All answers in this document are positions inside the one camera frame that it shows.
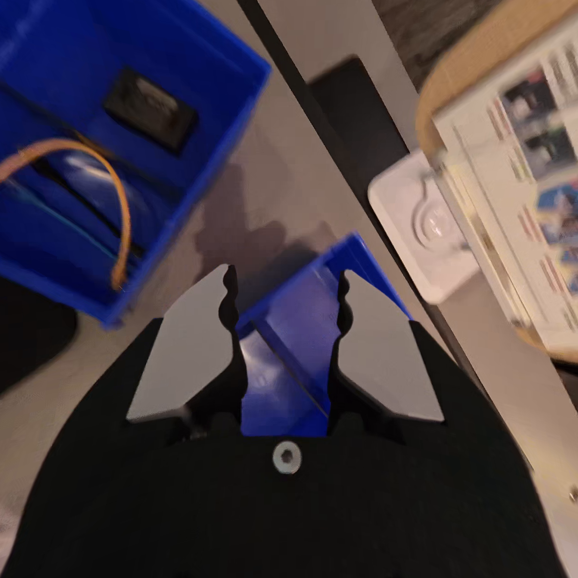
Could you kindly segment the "black desk panel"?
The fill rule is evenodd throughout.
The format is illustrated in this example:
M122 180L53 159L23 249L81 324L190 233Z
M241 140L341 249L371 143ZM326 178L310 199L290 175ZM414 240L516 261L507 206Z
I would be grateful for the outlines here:
M368 71L350 55L308 83L367 195L375 177L409 154Z

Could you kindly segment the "instruction sheet board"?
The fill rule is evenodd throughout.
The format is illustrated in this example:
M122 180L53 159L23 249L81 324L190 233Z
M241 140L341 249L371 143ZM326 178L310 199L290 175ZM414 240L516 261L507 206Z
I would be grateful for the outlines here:
M418 141L505 317L577 364L577 1L502 1L434 66Z

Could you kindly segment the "white board stand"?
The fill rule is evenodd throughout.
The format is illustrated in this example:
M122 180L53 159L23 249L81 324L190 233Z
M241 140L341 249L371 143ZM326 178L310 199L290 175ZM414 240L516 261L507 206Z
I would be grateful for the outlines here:
M374 177L368 201L427 303L443 303L480 270L423 151Z

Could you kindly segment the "black network switch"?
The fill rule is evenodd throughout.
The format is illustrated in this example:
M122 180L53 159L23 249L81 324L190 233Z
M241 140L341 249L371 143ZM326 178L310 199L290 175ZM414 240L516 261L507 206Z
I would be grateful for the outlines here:
M182 154L199 112L132 68L124 67L103 101L104 111L174 156Z

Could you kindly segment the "blue plastic bin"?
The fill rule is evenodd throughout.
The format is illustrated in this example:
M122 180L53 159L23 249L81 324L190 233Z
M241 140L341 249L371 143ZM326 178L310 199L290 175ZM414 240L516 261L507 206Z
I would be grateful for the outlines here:
M104 111L124 67L199 112L181 155ZM270 70L195 1L1 1L1 276L117 325Z
M342 238L240 315L236 331L248 376L242 400L244 436L327 433L328 372L340 335L338 285L347 269L412 319L361 235Z

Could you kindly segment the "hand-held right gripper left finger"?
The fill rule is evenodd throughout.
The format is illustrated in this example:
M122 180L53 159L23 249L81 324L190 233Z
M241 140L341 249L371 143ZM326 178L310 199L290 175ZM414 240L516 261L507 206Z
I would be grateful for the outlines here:
M239 432L248 373L236 332L238 278L219 265L165 313L126 418L179 418L193 432Z

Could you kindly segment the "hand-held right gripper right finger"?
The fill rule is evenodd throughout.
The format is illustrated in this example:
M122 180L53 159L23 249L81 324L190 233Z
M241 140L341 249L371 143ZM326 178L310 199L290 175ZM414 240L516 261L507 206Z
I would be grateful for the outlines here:
M346 415L365 431L400 436L399 420L442 424L444 415L410 319L356 272L340 273L339 336L328 374L328 434Z

